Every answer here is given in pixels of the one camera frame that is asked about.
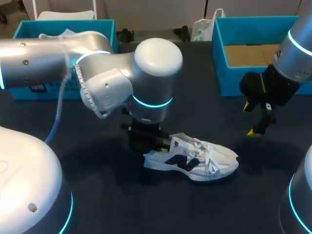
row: cardboard box bottom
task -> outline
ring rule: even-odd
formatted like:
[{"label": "cardboard box bottom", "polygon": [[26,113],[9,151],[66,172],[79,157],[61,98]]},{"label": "cardboard box bottom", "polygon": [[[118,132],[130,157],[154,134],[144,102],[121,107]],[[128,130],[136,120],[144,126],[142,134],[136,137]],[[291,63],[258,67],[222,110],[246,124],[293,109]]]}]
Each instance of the cardboard box bottom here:
[{"label": "cardboard box bottom", "polygon": [[279,44],[226,45],[224,46],[230,67],[266,67],[272,63]]}]

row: shoe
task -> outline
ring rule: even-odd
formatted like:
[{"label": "shoe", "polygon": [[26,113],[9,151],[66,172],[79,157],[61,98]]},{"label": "shoe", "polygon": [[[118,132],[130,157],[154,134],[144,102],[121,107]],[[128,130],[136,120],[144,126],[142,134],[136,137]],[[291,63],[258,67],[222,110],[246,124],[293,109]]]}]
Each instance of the shoe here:
[{"label": "shoe", "polygon": [[232,174],[238,167],[238,155],[221,145],[172,135],[169,151],[144,154],[144,167],[159,171],[179,171],[194,181],[211,181]]}]

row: teal storage box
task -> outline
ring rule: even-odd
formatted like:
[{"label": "teal storage box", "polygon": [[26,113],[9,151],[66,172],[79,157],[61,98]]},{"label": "teal storage box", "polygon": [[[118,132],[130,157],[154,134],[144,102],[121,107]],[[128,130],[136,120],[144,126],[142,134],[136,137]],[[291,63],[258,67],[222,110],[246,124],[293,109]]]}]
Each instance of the teal storage box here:
[{"label": "teal storage box", "polygon": [[[38,38],[44,33],[49,36],[58,36],[66,29],[75,33],[97,31],[106,36],[115,53],[118,52],[118,41],[114,20],[59,20],[59,21],[22,21],[14,38]],[[25,88],[9,89],[14,100],[55,100],[59,96],[61,81],[40,84]],[[75,76],[67,82],[64,99],[80,99],[80,85]]]},{"label": "teal storage box", "polygon": [[[297,16],[280,16],[215,20],[212,50],[222,96],[241,96],[239,82],[244,75],[247,72],[261,73],[267,67],[230,66],[225,46],[281,44],[297,19]],[[312,82],[302,85],[296,94],[312,94]]]}]

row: cable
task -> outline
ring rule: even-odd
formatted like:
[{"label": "cable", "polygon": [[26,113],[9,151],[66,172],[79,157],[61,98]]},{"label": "cable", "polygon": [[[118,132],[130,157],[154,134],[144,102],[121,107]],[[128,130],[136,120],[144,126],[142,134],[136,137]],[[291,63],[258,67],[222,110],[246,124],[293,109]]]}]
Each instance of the cable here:
[{"label": "cable", "polygon": [[75,67],[75,70],[76,70],[76,74],[77,74],[77,77],[78,77],[78,81],[81,85],[81,88],[82,88],[82,91],[84,93],[84,95],[86,96],[86,98],[88,99],[90,105],[91,105],[91,108],[93,110],[93,112],[96,114],[97,117],[99,117],[100,119],[105,119],[109,116],[110,112],[106,112],[104,114],[101,114],[100,111],[98,110],[97,106],[94,104],[94,101],[91,97],[91,95],[89,94],[89,91],[84,83],[84,79],[83,79],[83,76],[82,76],[82,73],[81,73],[81,70],[80,70],[80,67],[79,65],[76,63],[74,65]]},{"label": "cable", "polygon": [[83,93],[85,94],[86,98],[88,99],[90,105],[91,105],[91,108],[93,110],[93,112],[96,114],[97,117],[99,117],[100,119],[105,119],[109,116],[110,112],[106,112],[104,114],[101,114],[100,111],[98,110],[98,108],[95,106],[94,104],[94,101],[91,97],[91,95],[89,94],[89,91],[87,89],[87,87],[85,86],[85,83],[84,83],[84,79],[83,79],[83,76],[82,76],[82,73],[81,73],[81,70],[80,70],[80,67],[79,65],[76,63],[73,67],[71,67],[69,69],[69,71],[65,74],[63,80],[62,80],[62,83],[60,85],[60,88],[59,88],[59,94],[58,94],[58,107],[57,107],[57,114],[55,116],[55,121],[54,121],[54,124],[53,124],[53,127],[51,129],[51,132],[49,134],[49,136],[47,137],[47,139],[44,141],[44,143],[48,144],[51,139],[53,138],[53,136],[55,135],[56,131],[57,131],[57,128],[59,126],[59,120],[60,120],[60,115],[61,115],[61,111],[62,111],[62,105],[63,105],[63,96],[64,96],[64,93],[65,93],[65,86],[66,86],[66,83],[67,81],[69,80],[71,74],[72,74],[72,71],[73,70],[76,70],[76,74],[77,74],[77,77],[78,77],[78,81],[81,85],[81,88],[83,90]]},{"label": "cable", "polygon": [[67,73],[65,73],[65,76],[64,76],[62,83],[60,85],[59,94],[58,94],[57,114],[55,116],[55,120],[54,120],[53,127],[51,129],[51,132],[50,132],[49,136],[47,137],[47,139],[44,141],[44,143],[46,143],[46,144],[48,144],[51,141],[51,139],[53,138],[53,136],[55,135],[55,133],[57,131],[57,128],[59,125],[59,120],[60,120],[60,115],[61,115],[61,111],[62,111],[63,95],[65,93],[65,86],[66,86],[66,83],[72,74],[73,69],[74,69],[74,67],[70,68],[69,71]]},{"label": "cable", "polygon": [[299,8],[300,8],[301,3],[302,3],[302,0],[300,0],[300,2],[299,2],[299,5],[298,5],[297,10],[296,10],[296,13],[295,13],[295,16],[298,14],[298,11],[299,11]]},{"label": "cable", "polygon": [[208,7],[208,0],[206,0],[204,19],[206,18],[206,15],[207,15],[207,7]]}]

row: black tabletop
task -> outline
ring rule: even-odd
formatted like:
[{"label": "black tabletop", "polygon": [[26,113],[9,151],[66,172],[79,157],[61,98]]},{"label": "black tabletop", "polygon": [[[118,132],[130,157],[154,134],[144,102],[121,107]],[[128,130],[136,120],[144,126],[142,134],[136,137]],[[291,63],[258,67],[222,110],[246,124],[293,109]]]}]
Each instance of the black tabletop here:
[{"label": "black tabletop", "polygon": [[[136,45],[123,44],[120,52]],[[144,169],[119,128],[129,117],[115,111],[100,120],[81,101],[65,101],[50,146],[74,194],[78,234],[281,233],[279,202],[312,143],[312,97],[294,97],[265,136],[247,137],[260,111],[243,112],[244,97],[221,97],[211,43],[177,45],[183,71],[162,126],[233,149],[237,173],[207,184]],[[55,101],[14,102],[1,91],[0,103],[0,126],[47,137]]]}]

